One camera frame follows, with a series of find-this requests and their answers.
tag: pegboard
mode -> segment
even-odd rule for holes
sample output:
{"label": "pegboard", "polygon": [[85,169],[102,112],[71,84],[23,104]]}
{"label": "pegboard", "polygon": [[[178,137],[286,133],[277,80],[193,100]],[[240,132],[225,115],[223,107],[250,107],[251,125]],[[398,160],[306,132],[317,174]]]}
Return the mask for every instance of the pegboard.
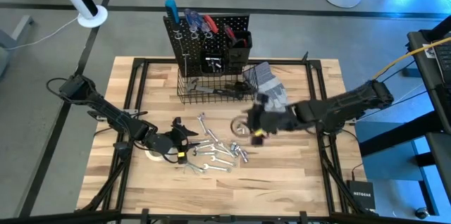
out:
{"label": "pegboard", "polygon": [[[188,77],[200,77],[204,76],[201,71],[201,51],[219,52],[223,56],[227,55],[227,35],[224,32],[224,25],[229,25],[234,32],[248,31],[249,15],[248,14],[228,14],[228,15],[210,15],[214,20],[216,26],[219,29],[217,34],[213,34],[213,38],[205,38],[204,33],[201,30],[197,30],[198,38],[192,39],[190,26],[188,25],[185,16],[180,16],[180,33],[182,39],[176,39],[175,33],[172,29],[170,20],[164,16],[163,21],[166,26],[166,31],[171,41],[172,49],[174,50],[175,59],[177,61],[180,72],[185,77],[185,58],[183,54],[189,54],[187,56],[187,76]],[[232,66],[226,66],[222,75],[234,75],[241,73],[242,68],[234,68]]]}

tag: tool organizer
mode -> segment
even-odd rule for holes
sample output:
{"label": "tool organizer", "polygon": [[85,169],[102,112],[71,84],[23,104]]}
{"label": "tool organizer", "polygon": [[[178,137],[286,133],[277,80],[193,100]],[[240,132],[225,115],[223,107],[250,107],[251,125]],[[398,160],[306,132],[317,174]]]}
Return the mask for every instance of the tool organizer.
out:
{"label": "tool organizer", "polygon": [[[249,15],[229,14],[210,16],[219,29],[218,33],[212,33],[212,38],[206,38],[206,35],[201,30],[197,30],[198,37],[196,39],[192,38],[190,26],[187,24],[184,16],[179,16],[181,39],[175,38],[172,22],[169,18],[166,16],[163,17],[164,25],[166,26],[166,31],[179,67],[177,95],[184,104],[251,101],[254,99],[254,93],[256,92],[257,79],[253,67],[247,66],[250,49],[252,48],[252,35],[248,31]],[[237,43],[233,46],[232,40],[224,31],[224,25],[229,25],[238,39],[246,39],[247,45],[244,46]],[[221,68],[215,70],[214,66],[210,67],[209,61],[206,58],[219,58],[221,60]],[[243,77],[243,72],[246,72],[247,79]],[[194,79],[198,79],[197,85],[200,87],[226,92],[232,91],[239,98],[188,90],[188,83]],[[236,82],[246,82],[249,86],[252,86],[252,91],[230,87]]]}

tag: wooden table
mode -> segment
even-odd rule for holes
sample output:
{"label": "wooden table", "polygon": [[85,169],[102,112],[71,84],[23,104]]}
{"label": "wooden table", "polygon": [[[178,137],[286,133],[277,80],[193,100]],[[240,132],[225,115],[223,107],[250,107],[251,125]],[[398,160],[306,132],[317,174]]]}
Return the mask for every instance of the wooden table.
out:
{"label": "wooden table", "polygon": [[[116,57],[106,91],[106,99],[122,107],[129,82],[133,57]],[[343,93],[340,66],[336,59],[323,59],[323,76],[328,96]],[[310,99],[305,66],[271,66],[284,84],[290,102]],[[328,216],[323,176],[319,162],[316,136],[306,132],[281,132],[265,141],[264,147],[251,147],[248,139],[236,139],[230,131],[232,118],[251,107],[252,103],[186,104],[176,94],[176,64],[151,64],[142,100],[140,117],[159,127],[159,132],[170,130],[176,116],[190,130],[200,132],[196,117],[205,112],[205,124],[225,143],[236,141],[249,153],[249,163],[239,163],[231,173],[209,170],[206,175],[194,174],[191,169],[167,162],[149,160],[145,153],[134,149],[125,193],[124,213],[141,213],[143,208],[161,214],[223,214],[253,216]],[[135,82],[135,100],[137,84]],[[317,96],[320,96],[318,83]],[[106,128],[99,123],[97,129]],[[346,127],[354,133],[353,127]],[[78,208],[85,206],[106,181],[116,132],[109,130],[94,138],[85,178],[78,199]],[[344,180],[350,179],[351,169],[362,162],[355,138],[346,133],[337,136],[337,146]],[[198,166],[211,163],[208,156],[189,160]],[[360,166],[355,171],[358,180],[364,180]],[[338,189],[331,179],[335,208],[340,210]],[[112,199],[116,202],[117,185]]]}

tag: concrete floor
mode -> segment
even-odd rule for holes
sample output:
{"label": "concrete floor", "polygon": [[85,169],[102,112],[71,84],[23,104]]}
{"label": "concrete floor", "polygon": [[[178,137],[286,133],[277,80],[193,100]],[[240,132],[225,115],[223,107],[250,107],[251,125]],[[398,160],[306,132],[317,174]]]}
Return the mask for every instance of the concrete floor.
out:
{"label": "concrete floor", "polygon": [[[179,6],[343,11],[325,0],[176,0]],[[68,0],[0,0],[1,3],[69,4]],[[111,0],[114,6],[163,6],[164,0]],[[346,11],[451,13],[451,0],[362,0]],[[73,19],[75,11],[0,8],[0,28],[11,33],[24,14],[36,22],[27,42],[53,32]],[[100,28],[84,75],[104,93],[115,56],[172,56],[161,18],[155,12],[109,12]],[[254,57],[339,58],[347,89],[369,79],[377,70],[405,53],[407,33],[428,29],[440,19],[341,18],[303,15],[252,14]],[[23,193],[40,160],[61,102],[45,90],[53,77],[73,73],[90,30],[77,23],[51,39],[21,49],[0,81],[0,218],[16,216]],[[401,62],[396,68],[407,64]],[[395,99],[421,84],[420,79],[394,77],[388,81]],[[418,87],[409,96],[422,91]],[[424,112],[425,97],[412,99],[367,121],[406,122]],[[70,212],[77,201],[96,123],[86,108],[73,106],[39,193],[34,215]],[[384,187],[389,182],[379,183]],[[387,200],[385,209],[390,208]],[[414,218],[406,214],[403,218]]]}

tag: wire basket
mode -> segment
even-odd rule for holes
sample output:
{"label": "wire basket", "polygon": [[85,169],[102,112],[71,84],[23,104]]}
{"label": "wire basket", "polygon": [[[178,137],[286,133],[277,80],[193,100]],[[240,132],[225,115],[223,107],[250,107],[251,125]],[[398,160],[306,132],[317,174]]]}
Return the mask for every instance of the wire basket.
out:
{"label": "wire basket", "polygon": [[259,86],[254,66],[241,67],[239,74],[206,73],[183,77],[178,69],[177,95],[183,104],[253,101]]}

